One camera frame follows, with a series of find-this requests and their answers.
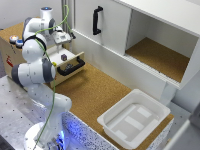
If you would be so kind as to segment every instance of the cable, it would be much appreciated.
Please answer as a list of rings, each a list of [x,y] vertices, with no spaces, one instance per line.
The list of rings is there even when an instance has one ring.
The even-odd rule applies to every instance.
[[[65,16],[64,20],[63,20],[59,25],[56,25],[56,26],[54,26],[54,27],[52,27],[52,28],[48,28],[48,29],[43,29],[43,30],[37,31],[37,32],[35,33],[35,35],[37,35],[39,32],[46,31],[46,30],[51,30],[51,29],[56,28],[56,27],[60,26],[61,24],[63,24],[63,23],[66,21],[66,19],[67,19],[67,17],[68,17],[68,13],[69,13],[69,7],[68,7],[68,5],[64,5],[63,7],[67,7],[67,15]],[[43,49],[43,51],[45,52],[45,55],[47,56],[48,60],[51,62],[51,60],[50,60],[50,58],[49,58],[47,52],[45,51],[44,47],[42,46],[42,44],[41,44],[37,39],[35,39],[35,40],[36,40],[36,42],[40,45],[40,47]],[[39,142],[39,140],[40,140],[40,137],[42,136],[42,133],[44,132],[44,129],[46,128],[46,125],[47,125],[47,122],[49,121],[49,118],[50,118],[50,116],[51,116],[51,113],[52,113],[52,111],[53,111],[54,101],[55,101],[55,79],[53,80],[53,84],[54,84],[54,86],[53,86],[53,104],[52,104],[52,107],[51,107],[51,111],[50,111],[50,113],[49,113],[49,116],[47,117],[47,120],[46,120],[46,122],[45,122],[45,124],[44,124],[44,127],[43,127],[43,129],[42,129],[42,131],[41,131],[41,133],[40,133],[40,135],[39,135],[39,138],[37,139],[37,142],[36,142],[36,144],[35,144],[35,146],[34,146],[34,149],[36,148],[36,146],[37,146],[37,144],[38,144],[38,142]]]

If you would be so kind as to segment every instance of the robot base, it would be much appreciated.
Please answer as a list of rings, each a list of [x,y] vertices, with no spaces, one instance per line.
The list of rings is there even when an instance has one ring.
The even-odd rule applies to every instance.
[[[43,127],[44,122],[40,122],[38,124],[35,124],[34,126],[32,126],[25,134],[24,137],[24,150],[49,150],[49,147],[46,146],[42,146],[39,142],[35,147],[36,141],[34,140],[35,136],[37,135],[37,133],[40,131],[40,129]],[[65,146],[69,145],[69,138],[65,138]]]

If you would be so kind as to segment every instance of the black handle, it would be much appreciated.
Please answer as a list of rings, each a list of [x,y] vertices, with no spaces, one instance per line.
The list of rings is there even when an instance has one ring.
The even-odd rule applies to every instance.
[[[72,68],[69,68],[67,70],[61,70],[60,67],[58,67],[57,68],[58,73],[62,76],[67,76],[85,65],[85,62],[82,59],[80,59],[79,56],[77,57],[77,62],[79,63],[78,65],[76,65]]]
[[[102,11],[103,8],[101,6],[98,6],[97,9],[94,10],[93,14],[93,35],[97,35],[101,33],[101,30],[97,28],[98,23],[98,12]]]

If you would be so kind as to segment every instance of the white robotic arm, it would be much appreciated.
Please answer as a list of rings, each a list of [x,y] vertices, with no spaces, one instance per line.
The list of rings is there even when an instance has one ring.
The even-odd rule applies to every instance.
[[[59,37],[60,33],[64,35],[67,34],[63,32],[61,27],[57,27],[35,35],[35,32],[39,30],[44,30],[55,26],[55,21],[51,14],[52,8],[44,7],[41,8],[40,11],[41,18],[27,18],[24,23],[24,30],[22,35],[24,46],[22,48],[22,55],[27,63],[14,66],[12,69],[12,78],[20,86],[27,87],[28,94],[32,100],[46,106],[47,119],[53,105],[53,91],[43,83],[53,81],[55,78],[56,70],[49,60],[43,58],[43,48],[46,50],[46,37],[53,34],[55,30],[57,31],[53,36],[57,36],[56,38]],[[36,39],[40,42],[43,48],[37,43]],[[36,148],[32,147],[32,149],[50,149],[48,147],[48,143],[52,142],[52,140],[55,140],[63,130],[62,113],[69,111],[71,106],[72,102],[70,98],[55,93],[54,107],[51,116],[43,133],[41,134],[43,129],[41,128],[34,139],[38,140],[41,134],[38,146]]]

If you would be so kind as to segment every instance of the white wall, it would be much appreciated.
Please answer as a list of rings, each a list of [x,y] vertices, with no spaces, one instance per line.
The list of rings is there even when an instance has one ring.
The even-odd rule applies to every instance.
[[[0,1],[0,29],[5,29],[28,17],[40,16],[41,7],[54,9],[53,17],[56,23],[62,20],[61,0],[1,0]]]
[[[200,71],[182,89],[178,90],[173,102],[192,112],[200,102]]]

